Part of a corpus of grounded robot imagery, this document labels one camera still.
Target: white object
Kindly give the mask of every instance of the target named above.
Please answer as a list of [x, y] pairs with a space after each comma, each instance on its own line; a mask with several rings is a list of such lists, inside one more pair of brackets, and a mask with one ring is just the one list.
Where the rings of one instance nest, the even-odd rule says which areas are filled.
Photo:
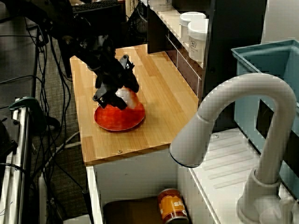
[[196, 20], [189, 22], [189, 57], [197, 62], [204, 62], [206, 35], [209, 19]]
[[172, 0], [150, 0], [150, 9], [155, 12], [164, 12], [172, 9]]
[[205, 19], [206, 15], [198, 12], [187, 12], [183, 13], [179, 17], [179, 24], [181, 25], [181, 40], [185, 43], [189, 43], [189, 35], [188, 35], [188, 24], [191, 21], [197, 21]]
[[148, 1], [147, 0], [141, 0], [141, 2], [147, 7], [148, 6]]
[[278, 196], [281, 161], [297, 104], [293, 90], [280, 78], [252, 73], [234, 77], [217, 86], [207, 95], [197, 113], [171, 143], [170, 154], [183, 166], [198, 167], [206, 155], [213, 126], [221, 111], [238, 98], [253, 94], [272, 98], [276, 109], [258, 168], [252, 169], [243, 196], [238, 201], [237, 215], [246, 224], [299, 224], [299, 220], [290, 220], [290, 216], [296, 215], [289, 209], [291, 202], [280, 202]]

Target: blue plastic basket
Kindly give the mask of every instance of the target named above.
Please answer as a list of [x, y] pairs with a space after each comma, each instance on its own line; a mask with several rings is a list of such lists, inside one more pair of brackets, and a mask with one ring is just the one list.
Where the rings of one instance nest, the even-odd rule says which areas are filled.
[[[256, 72], [277, 76], [292, 87], [298, 102], [299, 42], [296, 40], [280, 41], [235, 48], [232, 49], [232, 51], [233, 56], [237, 59], [237, 76]], [[269, 97], [244, 97], [237, 100], [235, 103], [235, 121], [261, 152], [265, 139], [256, 129], [256, 119], [260, 100], [275, 111], [274, 102]], [[292, 126], [292, 131], [299, 136], [298, 113]], [[285, 162], [282, 164], [280, 176], [294, 195], [299, 197], [299, 177], [293, 173]]]

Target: white container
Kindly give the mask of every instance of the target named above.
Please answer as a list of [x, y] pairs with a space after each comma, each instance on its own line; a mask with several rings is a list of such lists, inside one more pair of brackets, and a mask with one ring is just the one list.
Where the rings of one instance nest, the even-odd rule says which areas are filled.
[[149, 7], [155, 12], [169, 11], [172, 9], [172, 0], [150, 0]]
[[198, 12], [183, 13], [179, 17], [179, 24], [181, 25], [181, 40], [185, 43], [189, 43], [189, 35], [187, 31], [188, 24], [191, 21], [205, 19], [206, 15]]
[[205, 58], [206, 35], [209, 19], [192, 21], [188, 24], [189, 57], [197, 62]]

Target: wooden shelf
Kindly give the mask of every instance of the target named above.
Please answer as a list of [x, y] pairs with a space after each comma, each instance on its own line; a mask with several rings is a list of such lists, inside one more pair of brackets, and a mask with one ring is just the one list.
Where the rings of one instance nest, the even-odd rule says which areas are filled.
[[[162, 20], [162, 22], [166, 25], [166, 27], [173, 33], [173, 35], [177, 38], [177, 40], [184, 46], [184, 48], [189, 51], [189, 44], [183, 42], [181, 40], [181, 26], [179, 24], [180, 13], [172, 7], [171, 10], [165, 12], [157, 12], [155, 13]], [[203, 68], [203, 63], [198, 63], [201, 68]]]
[[86, 165], [120, 160], [153, 152], [169, 145], [192, 118], [198, 98], [165, 52], [147, 54], [147, 45], [116, 50], [116, 58], [128, 54], [135, 64], [140, 85], [137, 96], [145, 108], [145, 119], [136, 128], [109, 132], [93, 119], [98, 103], [92, 100], [96, 75], [75, 56], [71, 71], [78, 124]]

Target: orange can label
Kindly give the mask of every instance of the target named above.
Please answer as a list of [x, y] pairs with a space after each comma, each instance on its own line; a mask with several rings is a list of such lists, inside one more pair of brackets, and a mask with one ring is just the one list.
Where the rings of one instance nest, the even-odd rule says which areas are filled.
[[159, 204], [162, 219], [164, 219], [170, 213], [185, 210], [182, 200], [178, 196], [167, 195], [162, 198]]

